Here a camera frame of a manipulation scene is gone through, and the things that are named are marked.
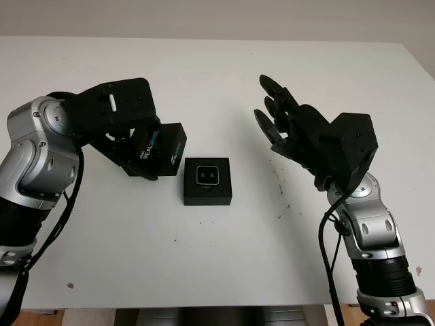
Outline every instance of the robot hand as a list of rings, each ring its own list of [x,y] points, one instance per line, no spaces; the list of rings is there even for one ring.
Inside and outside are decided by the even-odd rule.
[[[260,84],[272,123],[260,110],[255,116],[272,150],[315,175],[315,186],[328,192],[330,209],[319,227],[319,244],[339,325],[343,316],[323,242],[327,221],[344,238],[356,271],[357,299],[370,318],[364,325],[431,325],[423,292],[414,285],[396,222],[381,201],[378,181],[367,173],[377,150],[371,118],[342,113],[329,123],[314,107],[299,105],[287,88],[267,76]],[[336,211],[339,218],[331,218]]]

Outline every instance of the robotic arm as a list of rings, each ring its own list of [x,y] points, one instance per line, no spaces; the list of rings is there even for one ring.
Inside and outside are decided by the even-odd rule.
[[[344,238],[356,271],[357,299],[370,317],[362,325],[434,326],[424,294],[408,271],[396,222],[381,201],[381,187],[367,172],[378,147],[370,116],[342,113],[329,123],[271,78],[260,76],[260,84],[269,95],[264,104],[274,122],[260,110],[255,116],[272,150],[308,169],[317,189],[328,194],[331,208],[321,221],[319,243],[338,324],[344,320],[323,244],[328,220]],[[339,218],[331,218],[334,211]]]
[[[84,168],[82,146],[91,144],[129,176],[157,180],[177,173],[186,142],[181,124],[160,123],[142,78],[36,98],[9,114],[7,129],[11,149],[0,165],[0,325],[18,316],[29,270],[71,214]],[[178,155],[171,155],[175,150]],[[69,198],[65,189],[74,180]],[[36,234],[62,194],[67,208],[31,256]]]

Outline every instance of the wooden floor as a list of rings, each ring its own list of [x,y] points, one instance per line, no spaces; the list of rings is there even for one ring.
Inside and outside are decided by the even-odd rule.
[[[61,326],[64,310],[57,310],[56,314],[35,314],[21,312],[12,326]]]

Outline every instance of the black box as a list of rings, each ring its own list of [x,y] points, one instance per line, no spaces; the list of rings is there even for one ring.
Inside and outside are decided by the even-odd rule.
[[[229,205],[232,199],[228,158],[186,158],[184,204]]]
[[[136,128],[131,141],[139,163],[158,176],[177,175],[187,141],[180,123],[162,124],[157,129]]]

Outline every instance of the silver arm segment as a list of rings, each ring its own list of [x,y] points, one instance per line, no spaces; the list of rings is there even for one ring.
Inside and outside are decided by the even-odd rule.
[[[328,189],[330,204],[341,196],[340,190],[332,184]],[[350,232],[343,238],[357,272],[360,286],[357,299],[364,314],[373,320],[384,321],[421,317],[427,325],[435,326],[423,291],[414,286],[412,276],[407,272],[402,239],[393,215],[382,203],[378,181],[367,173],[354,193],[336,211],[341,224]],[[366,279],[367,270],[372,273],[369,274],[372,280],[370,277]],[[378,281],[376,276],[385,281],[384,287],[370,284]]]
[[[0,165],[0,317],[42,221],[74,181],[79,165],[65,113],[54,98],[39,97],[12,111],[7,129],[11,149]]]

